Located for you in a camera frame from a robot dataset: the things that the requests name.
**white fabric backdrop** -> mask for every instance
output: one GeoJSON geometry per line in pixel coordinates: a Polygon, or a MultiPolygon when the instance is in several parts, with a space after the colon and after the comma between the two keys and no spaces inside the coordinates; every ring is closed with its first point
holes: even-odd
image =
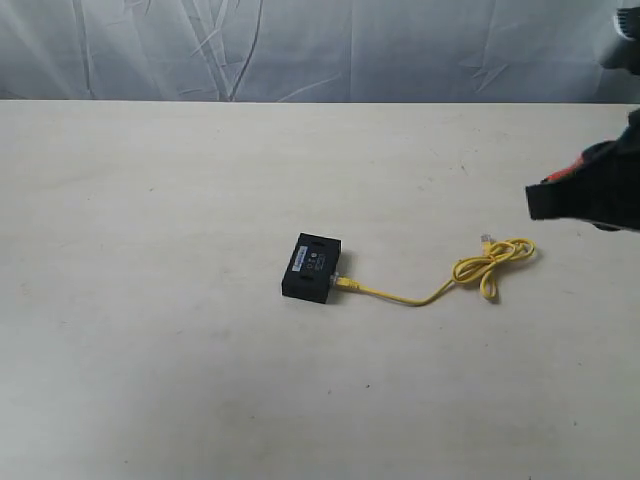
{"type": "Polygon", "coordinates": [[[593,52],[622,3],[4,0],[0,98],[635,102],[593,52]]]}

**black box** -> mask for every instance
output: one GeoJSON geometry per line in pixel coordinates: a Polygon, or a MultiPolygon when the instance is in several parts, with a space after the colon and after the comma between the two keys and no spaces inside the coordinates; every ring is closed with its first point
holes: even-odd
{"type": "Polygon", "coordinates": [[[340,257],[340,240],[301,233],[282,279],[282,295],[326,303],[340,257]]]}

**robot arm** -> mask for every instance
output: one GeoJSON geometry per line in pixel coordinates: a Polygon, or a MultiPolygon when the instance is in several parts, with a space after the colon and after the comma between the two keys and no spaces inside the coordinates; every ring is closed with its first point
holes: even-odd
{"type": "MultiPolygon", "coordinates": [[[[598,57],[604,68],[640,74],[640,7],[625,8],[601,32],[598,57]]],[[[640,110],[615,141],[587,148],[568,168],[526,187],[533,220],[576,218],[614,231],[640,231],[640,110]]]]}

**white label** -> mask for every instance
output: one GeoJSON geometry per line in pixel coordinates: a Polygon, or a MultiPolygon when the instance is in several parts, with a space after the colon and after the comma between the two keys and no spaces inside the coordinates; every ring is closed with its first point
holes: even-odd
{"type": "Polygon", "coordinates": [[[304,262],[304,257],[307,255],[307,247],[301,245],[298,249],[298,253],[296,254],[296,261],[293,262],[293,268],[291,271],[299,272],[302,268],[302,263],[304,262]]]}

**yellow cable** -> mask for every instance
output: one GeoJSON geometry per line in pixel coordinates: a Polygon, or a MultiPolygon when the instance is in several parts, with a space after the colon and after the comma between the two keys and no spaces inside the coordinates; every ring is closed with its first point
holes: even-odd
{"type": "Polygon", "coordinates": [[[452,285],[468,285],[480,281],[480,293],[487,300],[493,300],[498,294],[495,269],[498,265],[507,262],[525,260],[533,255],[536,244],[527,238],[510,238],[502,242],[496,242],[488,235],[482,236],[482,255],[458,260],[453,266],[451,278],[430,297],[423,300],[398,297],[390,293],[365,287],[355,280],[347,277],[336,278],[335,285],[345,290],[375,295],[394,302],[403,303],[412,307],[422,307],[437,300],[452,285]]]}

